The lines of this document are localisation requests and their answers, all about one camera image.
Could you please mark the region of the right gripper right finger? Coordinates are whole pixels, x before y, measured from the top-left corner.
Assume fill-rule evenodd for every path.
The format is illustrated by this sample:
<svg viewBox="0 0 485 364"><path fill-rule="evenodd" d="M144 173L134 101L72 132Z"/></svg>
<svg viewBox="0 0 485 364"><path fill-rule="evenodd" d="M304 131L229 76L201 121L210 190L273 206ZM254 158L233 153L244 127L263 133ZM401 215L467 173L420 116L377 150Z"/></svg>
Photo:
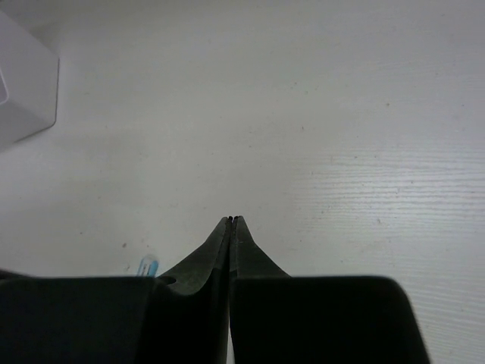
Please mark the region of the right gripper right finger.
<svg viewBox="0 0 485 364"><path fill-rule="evenodd" d="M236 363L302 363L302 286L256 244L244 217L230 238L230 333Z"/></svg>

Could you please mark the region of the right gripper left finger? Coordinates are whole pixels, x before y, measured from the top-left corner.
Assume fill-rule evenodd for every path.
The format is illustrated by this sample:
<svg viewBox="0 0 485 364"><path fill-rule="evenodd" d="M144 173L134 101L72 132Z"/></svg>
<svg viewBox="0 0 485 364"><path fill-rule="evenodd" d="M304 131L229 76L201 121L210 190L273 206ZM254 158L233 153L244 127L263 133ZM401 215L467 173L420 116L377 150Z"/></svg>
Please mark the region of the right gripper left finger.
<svg viewBox="0 0 485 364"><path fill-rule="evenodd" d="M225 363L228 342L232 218L156 278L151 300L151 352L167 363Z"/></svg>

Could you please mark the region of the light blue pen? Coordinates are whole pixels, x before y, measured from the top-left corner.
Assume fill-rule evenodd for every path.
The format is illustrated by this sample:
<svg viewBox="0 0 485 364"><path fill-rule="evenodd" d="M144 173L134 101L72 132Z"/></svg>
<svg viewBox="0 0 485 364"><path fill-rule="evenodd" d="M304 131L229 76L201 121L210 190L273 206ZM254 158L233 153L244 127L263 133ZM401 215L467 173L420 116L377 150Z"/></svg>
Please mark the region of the light blue pen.
<svg viewBox="0 0 485 364"><path fill-rule="evenodd" d="M136 275L140 277L154 277L158 270L158 259L148 254L144 256L139 264Z"/></svg>

